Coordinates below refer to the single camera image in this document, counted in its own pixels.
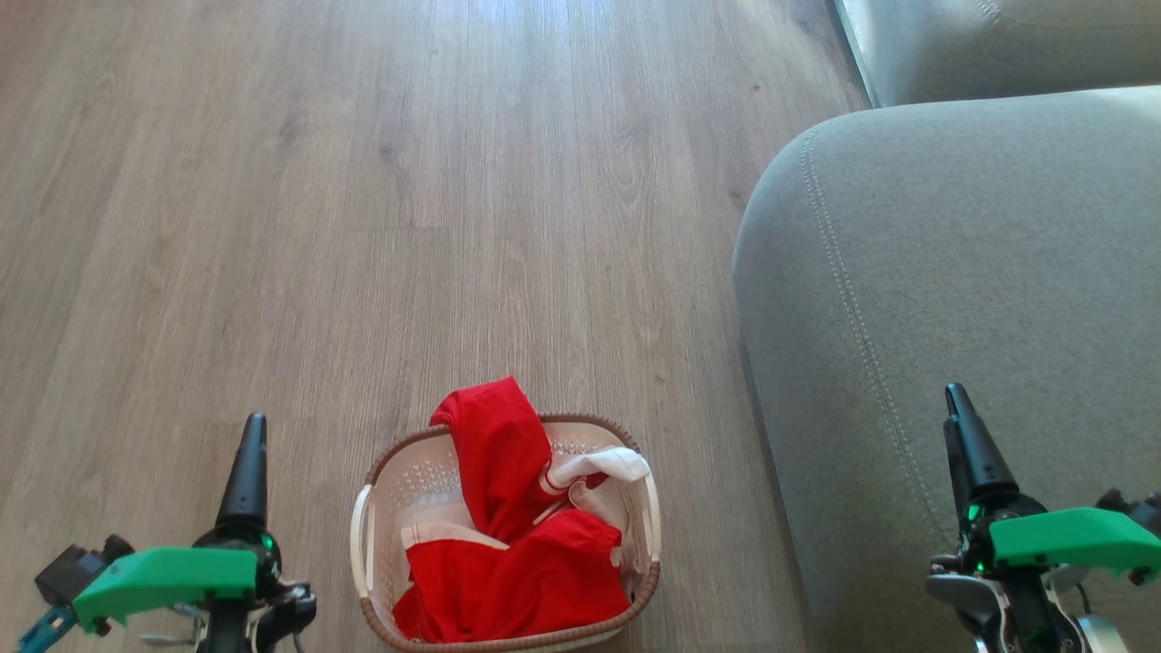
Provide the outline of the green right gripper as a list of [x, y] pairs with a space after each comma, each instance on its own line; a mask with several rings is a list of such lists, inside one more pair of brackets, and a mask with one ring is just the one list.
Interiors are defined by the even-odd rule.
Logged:
[[1014, 571], [1050, 573], [1063, 566], [1103, 568], [1132, 583], [1161, 576], [1161, 539], [1128, 516], [1096, 504], [1037, 515], [988, 512], [979, 498], [1019, 491], [990, 430], [961, 383], [944, 388], [947, 417], [942, 423], [956, 508], [961, 516], [961, 566], [969, 574], [998, 580]]

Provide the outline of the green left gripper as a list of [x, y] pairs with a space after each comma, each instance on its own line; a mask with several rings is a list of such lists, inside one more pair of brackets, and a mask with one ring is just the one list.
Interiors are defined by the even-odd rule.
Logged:
[[253, 610], [282, 571], [267, 517], [267, 418], [248, 414], [221, 496], [219, 529], [192, 546], [142, 550], [104, 567], [72, 602], [79, 627], [95, 633], [104, 620], [124, 625], [130, 616], [178, 605]]

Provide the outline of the plain red cloth garment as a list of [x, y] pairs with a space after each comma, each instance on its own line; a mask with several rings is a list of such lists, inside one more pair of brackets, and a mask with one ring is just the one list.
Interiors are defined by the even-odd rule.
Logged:
[[449, 430], [464, 503], [485, 536], [517, 541], [554, 503], [543, 486], [549, 439], [514, 376], [450, 392], [430, 425]]

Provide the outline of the red garment white trim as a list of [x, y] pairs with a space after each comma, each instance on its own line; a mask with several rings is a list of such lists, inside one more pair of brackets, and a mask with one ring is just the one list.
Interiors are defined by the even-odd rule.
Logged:
[[551, 462], [546, 443], [459, 453], [470, 525], [420, 521], [401, 530], [411, 584], [394, 605], [403, 636], [459, 644], [548, 636], [629, 608], [625, 526], [589, 480], [613, 491], [649, 471], [639, 452], [606, 447]]

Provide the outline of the white brown-rimmed laundry basket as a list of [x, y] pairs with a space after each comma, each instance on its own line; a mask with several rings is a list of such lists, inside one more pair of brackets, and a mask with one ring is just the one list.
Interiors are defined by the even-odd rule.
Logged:
[[421, 509], [461, 500], [459, 462], [447, 426], [427, 426], [395, 438], [372, 462], [351, 516], [351, 571], [366, 624], [394, 653], [567, 653], [610, 640], [639, 618], [659, 586], [662, 515], [651, 478], [630, 485], [627, 497], [630, 550], [626, 594], [629, 608], [614, 619], [548, 636], [486, 643], [431, 644], [409, 640], [391, 615], [409, 586], [401, 529]]

